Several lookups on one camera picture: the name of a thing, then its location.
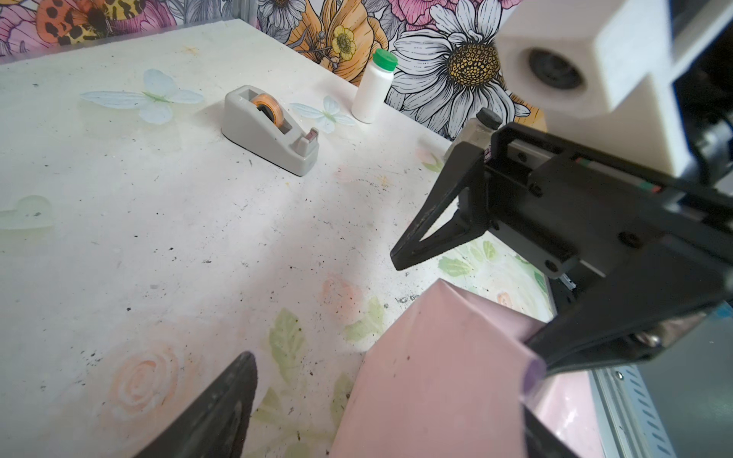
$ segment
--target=daisy print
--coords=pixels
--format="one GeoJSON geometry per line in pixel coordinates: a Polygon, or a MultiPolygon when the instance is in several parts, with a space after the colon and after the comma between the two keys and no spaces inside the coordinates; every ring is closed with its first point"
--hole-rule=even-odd
{"type": "Polygon", "coordinates": [[[399,65],[387,103],[450,139],[484,107],[502,124],[528,116],[504,87],[494,45],[501,11],[499,0],[484,0],[478,9],[459,0],[455,12],[431,7],[437,30],[405,32],[394,43],[399,65]]]}
{"type": "Polygon", "coordinates": [[[306,11],[306,0],[258,0],[262,17],[276,29],[293,30],[306,11]]]}

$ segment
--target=leaf print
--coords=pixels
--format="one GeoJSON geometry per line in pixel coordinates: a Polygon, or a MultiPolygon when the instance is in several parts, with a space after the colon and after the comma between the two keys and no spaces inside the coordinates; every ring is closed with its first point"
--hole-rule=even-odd
{"type": "Polygon", "coordinates": [[[252,418],[262,423],[283,425],[287,421],[282,418],[280,410],[280,398],[272,387],[268,388],[265,398],[260,403],[257,410],[252,414],[252,418]]]}
{"type": "Polygon", "coordinates": [[[423,163],[422,163],[422,165],[423,165],[423,166],[424,166],[424,167],[425,167],[426,169],[428,169],[428,170],[430,170],[430,171],[433,171],[433,172],[435,172],[436,174],[439,174],[439,173],[441,173],[441,170],[443,170],[443,167],[439,166],[438,164],[428,164],[427,162],[423,162],[423,163]]]}
{"type": "Polygon", "coordinates": [[[465,243],[463,245],[458,245],[456,247],[456,251],[458,251],[458,253],[461,256],[463,256],[464,258],[466,258],[466,260],[468,260],[468,255],[469,255],[469,253],[468,253],[468,246],[465,243]]]}
{"type": "Polygon", "coordinates": [[[534,278],[542,292],[545,295],[548,295],[548,288],[545,284],[545,274],[540,272],[535,266],[533,266],[529,262],[525,261],[524,258],[519,256],[518,254],[516,254],[514,258],[519,261],[519,265],[522,267],[522,270],[524,270],[527,275],[534,278]]]}
{"type": "Polygon", "coordinates": [[[311,450],[302,442],[294,443],[285,450],[283,458],[310,458],[311,450]]]}
{"type": "Polygon", "coordinates": [[[369,335],[381,336],[384,333],[384,307],[377,298],[371,298],[367,305],[364,318],[344,328],[346,340],[356,342],[369,335]]]}
{"type": "Polygon", "coordinates": [[[298,318],[288,309],[282,309],[270,329],[270,347],[282,379],[290,387],[298,384],[302,354],[307,345],[298,318]]]}
{"type": "Polygon", "coordinates": [[[435,163],[431,164],[431,163],[423,162],[423,163],[422,163],[422,165],[423,165],[423,166],[424,166],[424,167],[425,167],[426,169],[428,169],[428,170],[430,170],[430,171],[433,171],[433,172],[435,172],[436,174],[439,174],[439,173],[441,173],[441,170],[443,170],[443,161],[442,161],[442,160],[440,160],[440,159],[438,158],[438,156],[436,156],[436,155],[434,155],[434,154],[432,154],[432,153],[430,153],[430,155],[432,156],[432,159],[433,159],[433,160],[435,161],[435,163]]]}
{"type": "Polygon", "coordinates": [[[484,241],[484,256],[486,256],[486,259],[489,261],[493,261],[498,256],[496,248],[494,248],[494,244],[488,240],[484,241]]]}
{"type": "Polygon", "coordinates": [[[460,259],[451,259],[445,256],[438,261],[438,269],[447,273],[451,277],[468,275],[473,270],[469,264],[461,261],[460,259]]]}
{"type": "Polygon", "coordinates": [[[548,286],[545,284],[545,276],[536,270],[534,271],[534,279],[537,281],[537,284],[539,285],[539,288],[542,289],[542,292],[545,294],[548,293],[548,286]]]}
{"type": "Polygon", "coordinates": [[[473,243],[471,243],[471,247],[469,248],[471,250],[471,254],[474,256],[474,259],[478,262],[484,261],[484,255],[482,254],[481,250],[476,248],[473,243]]]}
{"type": "Polygon", "coordinates": [[[336,429],[341,424],[341,417],[344,416],[346,404],[349,402],[353,389],[354,382],[342,372],[334,384],[334,398],[331,400],[331,420],[334,422],[336,429]]]}

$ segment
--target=green bottle cap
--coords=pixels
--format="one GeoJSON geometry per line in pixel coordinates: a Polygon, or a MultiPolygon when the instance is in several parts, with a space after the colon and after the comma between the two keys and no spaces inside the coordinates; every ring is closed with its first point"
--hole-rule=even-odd
{"type": "Polygon", "coordinates": [[[379,68],[388,72],[394,72],[394,69],[397,68],[397,56],[382,48],[377,49],[377,52],[372,56],[372,60],[379,68]]]}

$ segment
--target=orange tape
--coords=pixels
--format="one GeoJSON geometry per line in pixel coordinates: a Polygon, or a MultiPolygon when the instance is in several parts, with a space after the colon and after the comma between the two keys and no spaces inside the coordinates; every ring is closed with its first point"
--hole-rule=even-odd
{"type": "Polygon", "coordinates": [[[275,100],[274,97],[269,94],[262,93],[252,99],[252,103],[258,110],[264,113],[265,116],[270,118],[270,121],[272,121],[276,127],[280,128],[282,126],[285,118],[282,114],[280,104],[277,103],[277,100],[275,100]]]}

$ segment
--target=gray tape dispenser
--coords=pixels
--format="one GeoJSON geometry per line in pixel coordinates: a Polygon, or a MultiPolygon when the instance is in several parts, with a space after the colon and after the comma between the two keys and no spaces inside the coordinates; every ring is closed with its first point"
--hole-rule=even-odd
{"type": "Polygon", "coordinates": [[[277,100],[254,86],[226,95],[221,133],[299,177],[313,168],[318,157],[318,130],[303,132],[277,100]]]}

